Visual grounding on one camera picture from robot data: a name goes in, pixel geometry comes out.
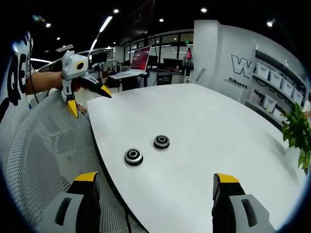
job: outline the white t-shirt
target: white t-shirt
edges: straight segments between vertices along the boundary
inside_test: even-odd
[[[30,108],[25,94],[26,79],[33,74],[30,66],[30,34],[12,44],[12,55],[0,90],[0,156],[6,170],[7,158],[13,140]]]

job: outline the green plant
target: green plant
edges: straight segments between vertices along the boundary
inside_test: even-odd
[[[284,113],[287,118],[283,128],[283,140],[288,139],[290,147],[300,148],[298,167],[306,169],[310,163],[311,130],[300,106],[296,103],[291,113]]]

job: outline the white robot head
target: white robot head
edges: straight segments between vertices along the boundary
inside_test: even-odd
[[[63,77],[71,80],[86,74],[88,68],[88,58],[74,51],[67,51],[62,58]]]

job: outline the shelf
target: shelf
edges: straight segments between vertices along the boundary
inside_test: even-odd
[[[258,103],[252,101],[252,100],[246,100],[245,105],[249,107],[250,109],[254,110],[255,112],[259,113],[262,117],[266,118],[269,122],[271,122],[275,127],[277,127],[279,130],[283,127],[283,122],[279,119],[277,119],[272,113],[268,112],[266,109],[264,109],[262,106],[260,106]]]
[[[274,59],[273,57],[256,50],[256,58],[272,65],[274,68],[281,71],[283,74],[285,74],[287,77],[292,79],[294,83],[299,83],[300,85],[307,86],[305,81],[303,81],[302,78],[300,78],[298,75],[294,74],[290,69],[288,69],[285,65]]]
[[[264,83],[268,84],[269,86],[271,86],[274,90],[276,90],[278,93],[282,94],[288,101],[290,101],[295,106],[296,102],[291,97],[289,97],[281,88],[275,86],[269,80],[266,80],[257,74],[253,74],[253,77],[255,77],[256,79],[259,79],[259,80],[263,81]]]

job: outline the glass wall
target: glass wall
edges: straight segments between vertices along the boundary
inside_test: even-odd
[[[148,44],[151,45],[150,55],[158,56],[158,62],[163,63],[164,58],[182,60],[187,53],[187,45],[193,44],[193,32],[173,33],[163,36],[150,36]],[[132,61],[134,50],[142,48],[143,40],[136,41],[124,47],[124,60]]]

